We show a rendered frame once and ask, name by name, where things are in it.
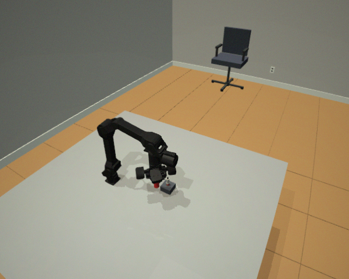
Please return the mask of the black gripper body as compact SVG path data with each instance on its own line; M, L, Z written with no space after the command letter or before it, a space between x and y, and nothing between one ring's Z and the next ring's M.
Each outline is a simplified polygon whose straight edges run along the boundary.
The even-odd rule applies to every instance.
M165 174L166 174L166 171L168 171L168 175L170 175L170 176L176 174L176 168L173 168L170 166L166 166L166 167L162 166L161 162L159 162L157 164L153 164L153 163L149 162L149 168L151 167L152 169L154 169L154 168L156 168L156 166L159 166L162 171L165 171ZM144 174L146 175L146 178L151 177L148 174L148 169L144 170L144 167L136 167L135 170L136 170L136 179L137 180L144 179L145 178Z

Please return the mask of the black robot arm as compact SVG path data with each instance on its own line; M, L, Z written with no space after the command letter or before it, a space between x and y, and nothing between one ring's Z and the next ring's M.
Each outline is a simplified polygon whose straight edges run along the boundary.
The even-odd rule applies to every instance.
M116 158L113 140L115 130L117 129L141 142L142 146L145 148L144 152L148 152L150 163L157 164L161 162L161 164L173 168L176 167L179 157L176 153L166 150L168 146L159 134L146 132L125 121L122 117L106 119L97 126L98 134L103 139L106 155L105 170L102 172L102 175L107 177L105 182L110 185L115 185L120 180L117 170L119 170L122 165L121 161ZM159 149L161 145L162 147ZM154 169L150 167L148 169L148 174L151 176L153 184L161 183L162 180L166 178L165 171L162 171L159 166L156 166Z

